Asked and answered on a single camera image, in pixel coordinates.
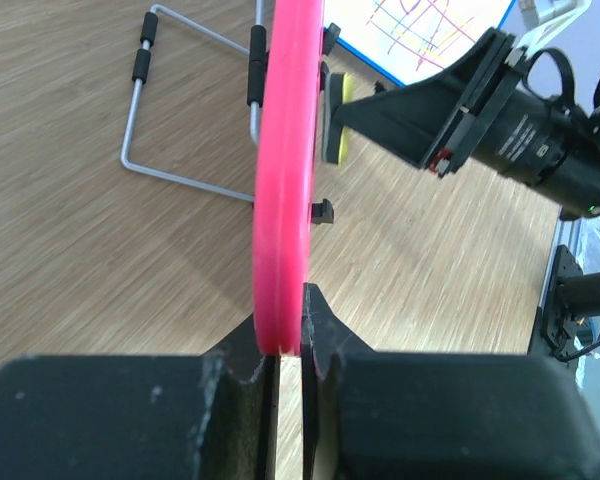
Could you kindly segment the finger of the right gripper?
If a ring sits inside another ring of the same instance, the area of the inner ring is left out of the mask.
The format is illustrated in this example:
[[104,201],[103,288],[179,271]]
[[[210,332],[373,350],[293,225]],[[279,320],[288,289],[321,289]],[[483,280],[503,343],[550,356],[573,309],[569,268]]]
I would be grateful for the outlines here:
[[345,103],[335,109],[335,122],[410,165],[424,165],[459,98],[460,80],[443,71],[405,87]]

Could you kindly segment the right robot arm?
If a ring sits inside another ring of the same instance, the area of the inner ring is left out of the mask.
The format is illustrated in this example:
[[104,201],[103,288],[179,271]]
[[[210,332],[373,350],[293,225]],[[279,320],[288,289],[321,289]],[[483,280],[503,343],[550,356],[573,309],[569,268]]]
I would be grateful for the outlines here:
[[416,169],[445,176],[474,159],[557,203],[564,221],[600,218],[600,80],[586,113],[568,58],[556,48],[546,55],[561,81],[551,97],[528,82],[538,54],[496,28],[434,76],[393,89],[376,84],[359,100],[348,75],[323,72],[322,158],[341,163],[355,131]]

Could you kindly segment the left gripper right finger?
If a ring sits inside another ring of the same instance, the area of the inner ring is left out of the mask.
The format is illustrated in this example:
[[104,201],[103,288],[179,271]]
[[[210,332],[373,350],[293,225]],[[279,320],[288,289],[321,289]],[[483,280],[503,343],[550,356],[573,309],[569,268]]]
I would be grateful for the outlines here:
[[376,351],[303,295],[307,479],[600,479],[574,378],[537,355]]

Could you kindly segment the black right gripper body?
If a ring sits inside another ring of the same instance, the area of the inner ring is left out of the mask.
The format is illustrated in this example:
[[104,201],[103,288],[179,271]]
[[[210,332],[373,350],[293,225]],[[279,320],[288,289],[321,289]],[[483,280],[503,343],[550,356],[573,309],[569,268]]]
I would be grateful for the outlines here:
[[510,168],[501,149],[522,118],[506,112],[522,76],[520,60],[507,63],[513,43],[513,35],[490,27],[458,60],[417,84],[417,119],[429,135],[419,168],[444,176],[470,157],[498,173]]

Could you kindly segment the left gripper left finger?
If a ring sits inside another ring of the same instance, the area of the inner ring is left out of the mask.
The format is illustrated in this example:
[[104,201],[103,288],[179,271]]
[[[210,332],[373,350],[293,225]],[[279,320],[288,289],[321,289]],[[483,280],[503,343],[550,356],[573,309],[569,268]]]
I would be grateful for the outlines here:
[[272,361],[243,321],[201,355],[0,366],[0,479],[268,479]]

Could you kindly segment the pink framed whiteboard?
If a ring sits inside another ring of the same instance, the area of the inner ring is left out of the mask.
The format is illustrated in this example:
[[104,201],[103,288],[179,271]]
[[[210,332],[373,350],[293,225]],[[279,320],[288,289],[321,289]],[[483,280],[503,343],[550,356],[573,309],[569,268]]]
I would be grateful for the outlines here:
[[253,215],[254,326],[266,355],[300,351],[324,4],[275,4],[264,87]]

